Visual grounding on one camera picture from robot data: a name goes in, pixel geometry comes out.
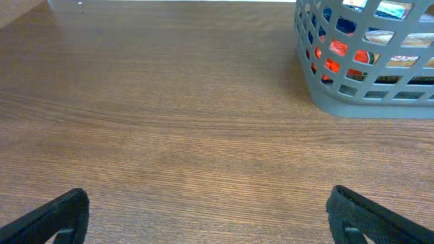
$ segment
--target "wood grain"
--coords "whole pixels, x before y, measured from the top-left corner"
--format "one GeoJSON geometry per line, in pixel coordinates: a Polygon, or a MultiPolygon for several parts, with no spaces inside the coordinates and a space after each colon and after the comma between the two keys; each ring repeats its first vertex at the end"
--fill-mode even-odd
{"type": "Polygon", "coordinates": [[[343,184],[434,229],[434,122],[319,110],[294,4],[89,3],[0,30],[0,226],[83,187],[87,243],[332,243],[343,184]]]}
{"type": "Polygon", "coordinates": [[[27,13],[43,0],[1,0],[0,1],[0,28],[9,24],[16,18],[27,13]]]}

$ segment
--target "red object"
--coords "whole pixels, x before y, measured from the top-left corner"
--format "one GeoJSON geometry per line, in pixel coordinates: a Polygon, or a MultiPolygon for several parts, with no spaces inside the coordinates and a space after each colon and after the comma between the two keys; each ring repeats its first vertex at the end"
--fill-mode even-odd
{"type": "MultiPolygon", "coordinates": [[[[326,36],[321,37],[322,41],[325,41],[325,39],[326,39],[326,36]]],[[[344,43],[341,43],[338,40],[333,39],[332,44],[330,45],[330,49],[340,56],[345,56],[345,54],[347,54],[348,46],[344,43]]],[[[321,50],[319,49],[319,47],[315,48],[315,55],[317,56],[318,59],[321,57],[321,50]]],[[[367,64],[369,62],[369,53],[367,51],[359,50],[355,54],[354,59],[356,61],[363,62],[363,63],[367,64]]],[[[327,61],[325,61],[325,67],[330,69],[331,71],[337,73],[337,72],[339,72],[340,65],[338,62],[335,62],[331,58],[328,58],[327,61]]],[[[363,73],[361,71],[353,70],[353,69],[349,69],[348,73],[347,73],[347,75],[362,75],[362,74],[363,73]]],[[[326,75],[323,75],[322,78],[324,80],[330,80],[330,78],[327,77],[326,75]]]]}

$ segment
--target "laundry basket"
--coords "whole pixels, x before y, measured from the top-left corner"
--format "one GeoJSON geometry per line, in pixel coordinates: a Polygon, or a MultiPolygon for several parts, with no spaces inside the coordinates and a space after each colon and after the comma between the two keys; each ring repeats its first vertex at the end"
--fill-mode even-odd
{"type": "Polygon", "coordinates": [[[316,105],[340,117],[434,119],[434,0],[345,1],[296,2],[316,105]]]}

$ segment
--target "wood grain surface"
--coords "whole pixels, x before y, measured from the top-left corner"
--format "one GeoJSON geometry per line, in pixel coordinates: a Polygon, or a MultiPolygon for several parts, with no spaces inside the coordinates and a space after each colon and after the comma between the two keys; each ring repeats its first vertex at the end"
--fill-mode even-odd
{"type": "Polygon", "coordinates": [[[86,243],[332,243],[345,185],[434,229],[434,121],[312,102],[293,3],[44,3],[0,30],[0,226],[75,188],[86,243]]]}
{"type": "Polygon", "coordinates": [[[27,13],[42,2],[43,0],[1,0],[0,28],[27,13]]]}

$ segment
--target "gray plastic basket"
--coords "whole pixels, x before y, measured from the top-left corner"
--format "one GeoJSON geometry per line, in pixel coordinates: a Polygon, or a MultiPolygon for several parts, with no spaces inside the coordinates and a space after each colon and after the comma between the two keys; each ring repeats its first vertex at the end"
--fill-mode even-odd
{"type": "Polygon", "coordinates": [[[434,45],[402,45],[412,33],[434,33],[434,22],[420,19],[434,0],[394,0],[413,4],[403,19],[378,16],[381,2],[368,0],[360,12],[343,5],[342,0],[297,0],[294,17],[299,37],[297,52],[311,96],[318,107],[340,117],[434,119],[434,67],[426,67],[434,57],[434,45]],[[331,11],[329,20],[323,14],[324,9],[331,11]],[[357,26],[349,35],[336,28],[338,20],[357,26]],[[388,44],[372,43],[365,36],[372,28],[394,35],[388,44]],[[319,37],[320,31],[325,32],[325,38],[319,37]],[[330,49],[332,40],[347,45],[344,56],[330,49]],[[320,58],[315,52],[317,47],[321,50],[320,58]],[[355,54],[359,50],[377,54],[379,58],[374,64],[358,62],[355,54]],[[392,58],[401,56],[416,61],[410,67],[389,66],[392,58]],[[326,67],[330,59],[339,63],[338,72],[326,67]],[[363,74],[347,75],[350,69],[363,74]]]}

